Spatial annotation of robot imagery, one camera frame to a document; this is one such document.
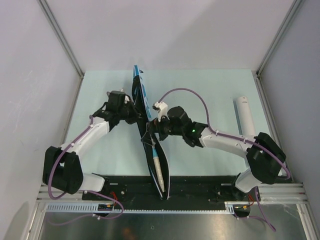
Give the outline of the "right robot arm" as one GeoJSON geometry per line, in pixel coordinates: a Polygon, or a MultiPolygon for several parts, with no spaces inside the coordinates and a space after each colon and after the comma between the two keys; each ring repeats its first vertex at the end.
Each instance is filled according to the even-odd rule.
{"type": "Polygon", "coordinates": [[[158,116],[148,123],[147,130],[152,136],[158,134],[159,140],[180,136],[192,148],[218,149],[247,160],[248,168],[224,191],[227,197],[242,201],[260,184],[273,185],[285,168],[285,153],[264,132],[256,136],[227,134],[191,120],[181,106],[168,108],[164,102],[156,102],[153,109],[158,116]]]}

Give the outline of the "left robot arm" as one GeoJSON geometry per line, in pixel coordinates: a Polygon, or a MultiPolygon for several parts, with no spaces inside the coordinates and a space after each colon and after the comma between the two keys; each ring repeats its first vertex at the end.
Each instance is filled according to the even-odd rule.
{"type": "Polygon", "coordinates": [[[102,137],[120,121],[131,125],[142,119],[142,111],[123,91],[113,90],[108,100],[92,115],[89,124],[74,140],[59,147],[50,146],[45,151],[42,181],[48,187],[48,195],[57,200],[65,194],[78,191],[93,192],[100,200],[110,196],[111,188],[106,179],[94,173],[85,173],[82,158],[102,137]]]}

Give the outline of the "blue badminton racket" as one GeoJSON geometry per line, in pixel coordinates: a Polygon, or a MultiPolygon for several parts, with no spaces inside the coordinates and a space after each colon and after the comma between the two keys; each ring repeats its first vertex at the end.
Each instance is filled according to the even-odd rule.
{"type": "Polygon", "coordinates": [[[152,143],[153,162],[154,162],[154,166],[155,166],[157,179],[158,179],[161,191],[164,192],[165,191],[165,184],[164,184],[164,179],[163,179],[163,175],[162,175],[162,169],[161,169],[161,165],[160,165],[159,156],[158,156],[156,148],[155,148],[156,144],[153,140],[151,140],[151,143],[152,143]]]}

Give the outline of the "blue sport racket bag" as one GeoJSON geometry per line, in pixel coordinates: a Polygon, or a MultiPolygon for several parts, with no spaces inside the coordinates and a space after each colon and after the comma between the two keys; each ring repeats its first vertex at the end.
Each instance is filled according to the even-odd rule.
{"type": "Polygon", "coordinates": [[[133,80],[131,87],[131,95],[133,98],[133,104],[143,113],[144,119],[137,122],[138,131],[140,134],[140,140],[143,145],[143,149],[146,156],[147,166],[150,176],[158,190],[159,197],[161,200],[168,200],[170,197],[170,169],[167,156],[164,152],[159,141],[155,142],[155,149],[159,157],[160,167],[162,171],[163,181],[165,191],[162,192],[160,184],[157,178],[156,168],[153,160],[153,149],[152,149],[152,139],[147,130],[147,123],[152,120],[151,109],[149,106],[149,101],[147,97],[147,91],[143,82],[142,77],[143,71],[140,70],[139,66],[136,64],[133,66],[133,80]]]}

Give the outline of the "white shuttlecock tube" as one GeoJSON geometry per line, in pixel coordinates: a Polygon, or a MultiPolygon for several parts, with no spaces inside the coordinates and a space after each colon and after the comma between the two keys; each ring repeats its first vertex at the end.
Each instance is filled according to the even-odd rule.
{"type": "Polygon", "coordinates": [[[241,133],[246,136],[255,136],[256,129],[249,105],[249,100],[246,96],[240,96],[236,99],[236,108],[241,127],[241,133]]]}

